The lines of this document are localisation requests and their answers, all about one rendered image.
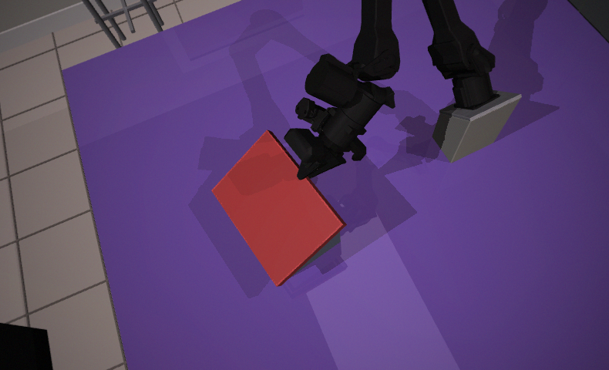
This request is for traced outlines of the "red lid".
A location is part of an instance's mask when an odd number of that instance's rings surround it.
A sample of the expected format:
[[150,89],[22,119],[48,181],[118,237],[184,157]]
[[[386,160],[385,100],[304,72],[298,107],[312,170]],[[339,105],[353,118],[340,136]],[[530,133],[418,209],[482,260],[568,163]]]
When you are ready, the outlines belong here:
[[276,287],[347,224],[266,130],[212,189]]

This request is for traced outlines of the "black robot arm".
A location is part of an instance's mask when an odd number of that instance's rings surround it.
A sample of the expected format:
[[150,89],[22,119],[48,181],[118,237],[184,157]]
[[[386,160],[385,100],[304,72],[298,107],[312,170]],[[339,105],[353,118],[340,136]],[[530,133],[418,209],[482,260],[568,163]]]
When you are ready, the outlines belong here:
[[[455,108],[475,110],[500,97],[493,94],[489,72],[495,55],[483,48],[464,24],[454,0],[422,0],[434,36],[428,52],[432,65],[452,79]],[[352,60],[344,64],[331,54],[321,55],[305,80],[307,94],[367,125],[383,104],[395,108],[395,93],[369,82],[391,79],[400,67],[399,41],[392,30],[392,0],[362,0],[362,23]],[[358,81],[360,79],[360,82]],[[330,118],[327,109],[308,98],[296,105],[298,118],[317,132]]]

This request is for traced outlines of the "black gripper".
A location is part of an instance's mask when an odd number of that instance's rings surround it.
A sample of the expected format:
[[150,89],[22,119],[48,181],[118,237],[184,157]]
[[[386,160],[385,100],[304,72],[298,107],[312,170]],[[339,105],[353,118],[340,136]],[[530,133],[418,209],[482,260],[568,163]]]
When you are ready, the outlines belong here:
[[297,178],[315,177],[325,171],[346,163],[343,152],[354,153],[353,161],[360,161],[366,155],[366,146],[357,135],[367,131],[350,119],[341,107],[332,107],[331,116],[314,136],[309,129],[289,129],[284,140],[301,160]]

